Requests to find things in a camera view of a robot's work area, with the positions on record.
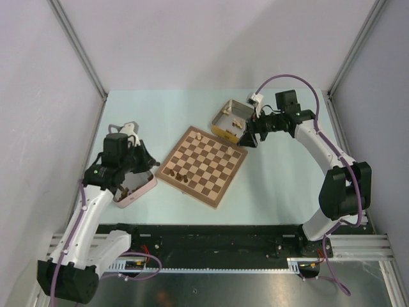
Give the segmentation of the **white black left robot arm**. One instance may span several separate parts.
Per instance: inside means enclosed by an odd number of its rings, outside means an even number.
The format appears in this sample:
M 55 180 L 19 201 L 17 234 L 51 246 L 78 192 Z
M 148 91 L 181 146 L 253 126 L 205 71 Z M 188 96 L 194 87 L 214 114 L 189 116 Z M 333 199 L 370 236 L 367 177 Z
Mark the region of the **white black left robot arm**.
M 99 281 L 109 266 L 123 253 L 132 256 L 141 248 L 139 237 L 122 230 L 112 231 L 96 248 L 91 243 L 100 216 L 113 201 L 129 173 L 145 173 L 158 166 L 134 132 L 106 135 L 103 150 L 84 172 L 80 200 L 56 249 L 48 260 L 37 263 L 37 281 L 50 305 L 57 299 L 77 304 L 92 300 Z

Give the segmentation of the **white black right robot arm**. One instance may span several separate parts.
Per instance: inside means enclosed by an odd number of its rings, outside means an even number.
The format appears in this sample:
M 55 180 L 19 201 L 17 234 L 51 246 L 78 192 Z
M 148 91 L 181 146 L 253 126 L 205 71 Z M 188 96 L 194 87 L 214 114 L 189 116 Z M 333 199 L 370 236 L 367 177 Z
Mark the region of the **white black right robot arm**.
M 311 256 L 318 248 L 317 240 L 325 239 L 341 224 L 360 226 L 362 213 L 371 202 L 371 167 L 357 162 L 335 145 L 318 122 L 318 113 L 303 110 L 295 90 L 277 93 L 277 111 L 266 114 L 263 96 L 251 93 L 247 102 L 254 108 L 245 122 L 245 131 L 238 145 L 256 148 L 271 132 L 287 132 L 311 154 L 325 178 L 318 202 L 319 209 L 302 226 L 295 250 Z

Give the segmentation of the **wooden folding chess board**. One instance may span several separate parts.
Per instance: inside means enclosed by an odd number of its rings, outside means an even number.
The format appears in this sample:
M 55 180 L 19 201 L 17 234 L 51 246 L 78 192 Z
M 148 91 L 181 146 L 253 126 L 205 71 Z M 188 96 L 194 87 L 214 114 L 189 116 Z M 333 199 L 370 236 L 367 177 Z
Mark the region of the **wooden folding chess board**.
M 201 140 L 196 139 L 197 132 Z M 155 176 L 177 190 L 216 209 L 242 166 L 248 151 L 190 126 L 160 165 Z M 181 180 L 176 179 L 180 173 Z M 183 181 L 186 175 L 188 182 Z

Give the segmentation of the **yellow metal tin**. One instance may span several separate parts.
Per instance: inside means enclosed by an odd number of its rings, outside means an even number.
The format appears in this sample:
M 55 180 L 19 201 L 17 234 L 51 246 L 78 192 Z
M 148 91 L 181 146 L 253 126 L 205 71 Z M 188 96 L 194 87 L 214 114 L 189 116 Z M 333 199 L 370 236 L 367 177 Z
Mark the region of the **yellow metal tin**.
M 253 108 L 236 100 L 228 100 L 211 122 L 211 132 L 231 143 L 237 144 L 245 133 L 246 120 L 253 114 Z

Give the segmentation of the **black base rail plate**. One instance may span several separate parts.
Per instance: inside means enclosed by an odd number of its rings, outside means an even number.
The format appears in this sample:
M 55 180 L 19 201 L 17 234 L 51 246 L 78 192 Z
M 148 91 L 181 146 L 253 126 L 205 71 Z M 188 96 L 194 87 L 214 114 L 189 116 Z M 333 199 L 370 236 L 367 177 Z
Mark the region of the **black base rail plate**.
M 288 258 L 316 258 L 327 250 L 333 257 L 336 237 L 305 242 L 301 227 L 221 225 L 101 224 L 97 234 L 123 230 L 131 235 L 130 250 L 148 250 L 164 269 L 285 269 Z

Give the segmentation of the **aluminium front frame rail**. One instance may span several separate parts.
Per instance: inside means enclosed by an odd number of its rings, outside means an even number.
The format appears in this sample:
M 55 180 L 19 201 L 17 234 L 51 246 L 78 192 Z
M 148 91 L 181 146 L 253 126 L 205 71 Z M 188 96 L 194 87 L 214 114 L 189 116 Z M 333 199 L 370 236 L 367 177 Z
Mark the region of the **aluminium front frame rail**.
M 386 235 L 334 235 L 336 237 L 333 257 L 327 250 L 319 251 L 316 258 L 288 258 L 297 260 L 321 260 L 324 257 L 334 260 L 388 260 L 393 257 L 392 248 Z M 48 255 L 57 260 L 59 257 L 65 263 L 83 261 L 91 264 L 107 256 L 135 258 L 137 262 L 150 263 L 155 257 L 148 250 L 133 252 L 130 250 L 131 235 L 126 232 L 114 231 L 111 234 L 97 234 L 88 243 L 72 239 L 67 242 L 60 236 L 52 238 Z

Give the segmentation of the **left aluminium corner post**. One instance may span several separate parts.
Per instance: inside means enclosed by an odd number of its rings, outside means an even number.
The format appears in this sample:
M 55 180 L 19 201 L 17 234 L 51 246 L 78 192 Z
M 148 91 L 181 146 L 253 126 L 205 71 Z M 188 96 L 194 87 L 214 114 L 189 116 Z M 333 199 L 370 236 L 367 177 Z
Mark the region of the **left aluminium corner post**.
M 64 34 L 66 35 L 74 53 L 76 53 L 80 64 L 82 65 L 83 69 L 85 70 L 89 80 L 91 81 L 93 87 L 96 89 L 100 98 L 105 102 L 107 99 L 107 92 L 104 89 L 104 86 L 98 77 L 96 70 L 87 55 L 83 44 L 81 43 L 72 23 L 70 22 L 68 15 L 61 4 L 61 1 L 58 0 L 48 0 L 47 1 L 52 12 L 54 13 L 57 21 L 59 22 L 61 29 L 63 30 Z

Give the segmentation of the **aluminium corner post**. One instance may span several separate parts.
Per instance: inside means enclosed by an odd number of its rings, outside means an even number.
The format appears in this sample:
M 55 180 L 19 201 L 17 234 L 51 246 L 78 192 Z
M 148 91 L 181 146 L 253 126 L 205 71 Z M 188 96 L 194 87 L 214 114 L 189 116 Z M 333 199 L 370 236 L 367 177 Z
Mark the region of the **aluminium corner post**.
M 383 12 L 385 11 L 389 3 L 390 1 L 388 0 L 376 0 L 374 2 L 327 91 L 327 95 L 330 98 L 332 98 L 336 94 L 344 78 L 348 75 L 349 70 L 357 60 L 361 50 L 369 39 L 370 34 L 373 32 L 375 26 L 377 25 L 380 17 L 383 15 Z
M 93 87 L 96 89 L 100 98 L 105 102 L 107 99 L 107 92 L 104 89 L 104 86 L 98 77 L 96 70 L 87 55 L 83 44 L 81 43 L 72 23 L 70 22 L 68 15 L 61 4 L 61 1 L 58 0 L 48 0 L 47 1 L 52 12 L 54 13 L 57 21 L 59 22 L 61 29 L 63 30 L 64 34 L 66 35 L 74 53 L 76 53 L 80 64 L 82 65 L 83 69 L 85 70 L 89 80 L 91 81 Z

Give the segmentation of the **right aluminium corner post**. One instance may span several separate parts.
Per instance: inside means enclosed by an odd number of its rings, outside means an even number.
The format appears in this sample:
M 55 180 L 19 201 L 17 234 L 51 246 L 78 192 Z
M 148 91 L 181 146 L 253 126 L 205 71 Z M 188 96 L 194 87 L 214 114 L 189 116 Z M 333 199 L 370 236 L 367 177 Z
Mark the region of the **right aluminium corner post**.
M 383 15 L 383 12 L 385 11 L 389 3 L 390 1 L 388 0 L 376 0 L 374 2 L 327 91 L 327 95 L 330 98 L 332 98 L 336 94 L 344 78 L 348 75 L 349 70 L 357 60 L 361 50 L 369 39 L 370 34 L 373 32 L 375 26 L 377 25 L 380 17 Z

